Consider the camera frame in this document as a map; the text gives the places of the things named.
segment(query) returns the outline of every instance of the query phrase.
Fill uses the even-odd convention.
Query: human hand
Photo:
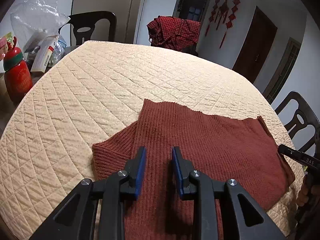
[[[306,179],[307,179],[307,176],[305,175],[303,178],[303,184],[301,186],[301,190],[298,193],[297,205],[300,207],[302,207],[309,200],[309,197],[307,196],[309,190],[306,186]],[[311,194],[315,196],[320,196],[320,185],[314,185],[311,188]]]

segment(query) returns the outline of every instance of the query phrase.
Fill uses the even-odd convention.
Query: window
[[[201,13],[200,8],[194,8],[191,6],[189,8],[189,14],[188,14],[187,20],[192,20],[197,22],[200,18],[200,13]]]
[[[278,68],[263,92],[263,96],[266,98],[269,104],[275,100],[284,83],[287,81],[288,76],[297,60],[300,48],[301,43],[295,41],[293,38],[289,39]]]

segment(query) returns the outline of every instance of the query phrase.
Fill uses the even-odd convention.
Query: red bottle
[[[7,44],[8,52],[3,61],[4,80],[11,101],[18,104],[32,88],[32,79],[23,59],[23,53],[16,47],[17,38],[13,38],[13,47],[9,42]]]

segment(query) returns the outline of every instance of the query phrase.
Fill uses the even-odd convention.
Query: brown door
[[[277,27],[256,7],[247,37],[232,70],[253,83],[268,56],[276,32]]]

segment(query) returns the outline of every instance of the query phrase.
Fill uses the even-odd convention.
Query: round table
[[[46,73],[20,103],[0,140],[0,215],[27,239],[83,178],[94,179],[91,145],[136,121],[143,100],[172,101],[205,114],[261,115],[277,144],[293,144],[260,92],[238,73],[168,49],[88,41]],[[268,211],[288,234],[295,182]]]

